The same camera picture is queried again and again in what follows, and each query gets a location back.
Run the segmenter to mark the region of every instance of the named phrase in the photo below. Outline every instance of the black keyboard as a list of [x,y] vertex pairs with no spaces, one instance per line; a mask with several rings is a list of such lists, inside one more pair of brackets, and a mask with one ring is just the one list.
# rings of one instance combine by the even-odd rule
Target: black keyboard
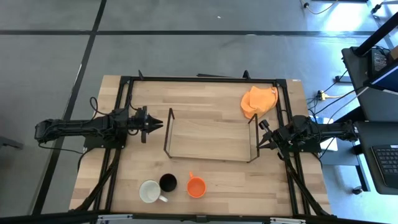
[[384,184],[398,189],[398,148],[375,146],[372,150]]

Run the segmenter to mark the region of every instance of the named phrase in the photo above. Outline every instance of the black table leg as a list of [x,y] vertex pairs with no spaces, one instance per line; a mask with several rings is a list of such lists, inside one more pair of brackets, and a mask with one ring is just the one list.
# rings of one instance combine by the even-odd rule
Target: black table leg
[[358,173],[359,181],[361,182],[362,191],[369,192],[370,191],[369,182],[366,179],[363,167],[359,165],[355,166],[355,168],[356,172]]
[[337,83],[352,83],[349,75],[343,75],[342,77],[336,76],[335,80],[336,80],[335,82]]
[[357,155],[357,156],[360,155],[360,154],[363,154],[361,144],[357,144],[356,146],[354,146],[354,147],[353,147],[353,152],[354,152],[354,154]]

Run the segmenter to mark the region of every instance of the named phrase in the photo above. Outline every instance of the wooden table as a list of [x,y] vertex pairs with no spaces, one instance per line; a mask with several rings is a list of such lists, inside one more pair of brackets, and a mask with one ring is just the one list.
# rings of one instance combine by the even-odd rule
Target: wooden table
[[[114,108],[119,80],[120,76],[104,76],[98,95],[100,111],[108,113]],[[244,123],[248,120],[241,112],[240,101],[252,86],[252,83],[135,81],[132,105],[147,105],[150,115],[165,124],[169,108],[173,108],[176,118]],[[270,84],[255,86],[271,87]],[[287,86],[293,115],[308,115],[301,81],[287,80]],[[279,96],[284,109],[282,92]],[[259,118],[259,121],[262,119],[268,120],[271,129],[279,127],[275,108]],[[209,159],[169,159],[163,151],[165,131],[166,128],[163,127],[150,133],[146,144],[141,143],[139,135],[128,136],[126,147],[121,152],[112,212],[292,215],[285,165],[277,157],[276,150],[262,149],[260,158],[249,164]],[[82,159],[70,208],[79,206],[97,184],[103,154],[104,149],[94,149]],[[306,186],[323,209],[330,212],[319,161],[309,153],[300,155]],[[206,194],[202,198],[191,198],[187,194],[186,183],[190,171],[202,177],[207,184]],[[173,192],[163,194],[169,202],[142,202],[138,194],[141,183],[147,179],[159,181],[166,173],[175,175],[178,181]],[[108,186],[105,186],[100,208],[104,207],[107,192]],[[303,213],[297,186],[296,195],[299,210]]]

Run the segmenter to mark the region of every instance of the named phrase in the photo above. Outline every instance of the yellow cable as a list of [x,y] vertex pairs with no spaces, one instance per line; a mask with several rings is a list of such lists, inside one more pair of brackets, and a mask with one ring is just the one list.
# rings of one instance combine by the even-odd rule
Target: yellow cable
[[313,12],[312,10],[311,10],[311,8],[310,8],[310,5],[308,5],[307,7],[306,7],[306,9],[308,9],[312,14],[314,14],[314,15],[318,15],[318,14],[321,14],[321,13],[323,13],[323,12],[325,12],[325,11],[327,11],[328,9],[330,9],[334,4],[336,4],[338,2],[338,0],[336,0],[333,4],[331,4],[329,7],[327,7],[326,9],[324,9],[323,11],[320,11],[320,12]]

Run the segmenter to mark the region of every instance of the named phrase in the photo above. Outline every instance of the orange cloth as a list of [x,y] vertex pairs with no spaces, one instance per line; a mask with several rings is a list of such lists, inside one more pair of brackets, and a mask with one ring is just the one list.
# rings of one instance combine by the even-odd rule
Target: orange cloth
[[260,118],[272,109],[277,101],[278,89],[276,87],[262,90],[252,86],[251,90],[243,95],[241,107],[247,119],[251,119],[254,114],[257,114],[258,118]]

